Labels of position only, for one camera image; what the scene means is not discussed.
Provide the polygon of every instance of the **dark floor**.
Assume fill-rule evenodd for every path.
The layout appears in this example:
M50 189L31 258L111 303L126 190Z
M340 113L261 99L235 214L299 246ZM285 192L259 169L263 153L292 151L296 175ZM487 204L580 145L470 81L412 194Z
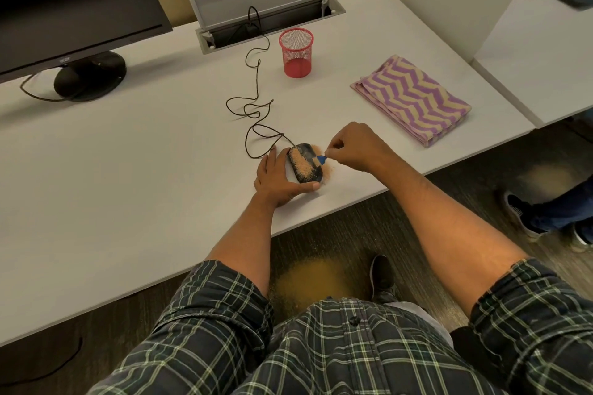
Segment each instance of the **dark floor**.
M571 252L560 234L535 244L526 242L502 215L493 195L504 184L518 195L542 201L588 177L593 168L593 145L569 127L562 122L534 131L429 178L559 272L583 295L593 298L593 253ZM271 301L276 320L328 295L368 298L368 265L378 252L388 255L397 268L399 285L407 287L449 330L467 323L428 268L410 224L389 194L273 239ZM0 348L0 394L84 393L148 334L181 280L168 280ZM80 353L54 375L2 386L56 368L76 351L79 338L83 339Z

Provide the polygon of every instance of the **chevron pattern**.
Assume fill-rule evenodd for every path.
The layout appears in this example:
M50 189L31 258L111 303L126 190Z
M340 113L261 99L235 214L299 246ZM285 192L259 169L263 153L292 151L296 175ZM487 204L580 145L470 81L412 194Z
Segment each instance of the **chevron pattern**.
M455 128L471 111L470 105L397 55L351 87L425 147Z

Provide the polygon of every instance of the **hand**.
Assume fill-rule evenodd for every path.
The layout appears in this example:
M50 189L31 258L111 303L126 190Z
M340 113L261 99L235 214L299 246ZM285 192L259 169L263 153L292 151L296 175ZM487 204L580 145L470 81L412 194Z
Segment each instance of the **hand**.
M334 136L326 157L355 170L373 173L374 165L397 156L366 123L350 122Z
M253 182L257 194L263 196L276 208L287 204L299 194L314 192L319 189L320 184L314 183L292 183L286 179L286 154L285 148L276 157L274 146L269 155L265 155L257 167L257 178Z

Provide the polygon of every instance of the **person's foot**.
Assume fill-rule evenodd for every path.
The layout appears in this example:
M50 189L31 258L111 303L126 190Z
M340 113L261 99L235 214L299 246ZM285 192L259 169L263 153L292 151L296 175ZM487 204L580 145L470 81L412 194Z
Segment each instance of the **person's foot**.
M570 248L576 253L593 249L593 244L579 234L578 228L574 224L570 226Z
M369 277L372 286L372 302L385 304L397 301L391 291L396 282L395 275L391 263L385 255L377 255L373 258Z
M511 219L521 227L521 229L527 235L527 239L529 239L529 241L535 242L543 234L546 234L546 231L531 226L527 220L531 212L531 205L529 203L524 202L509 191L506 191L503 194L502 202L504 203L507 213Z

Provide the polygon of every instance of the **black monitor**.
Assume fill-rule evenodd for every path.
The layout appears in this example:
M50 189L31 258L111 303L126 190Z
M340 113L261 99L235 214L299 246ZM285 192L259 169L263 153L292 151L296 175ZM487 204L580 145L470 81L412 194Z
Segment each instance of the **black monitor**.
M169 31L158 0L0 0L0 83L62 67L63 99L97 99L126 75L110 49Z

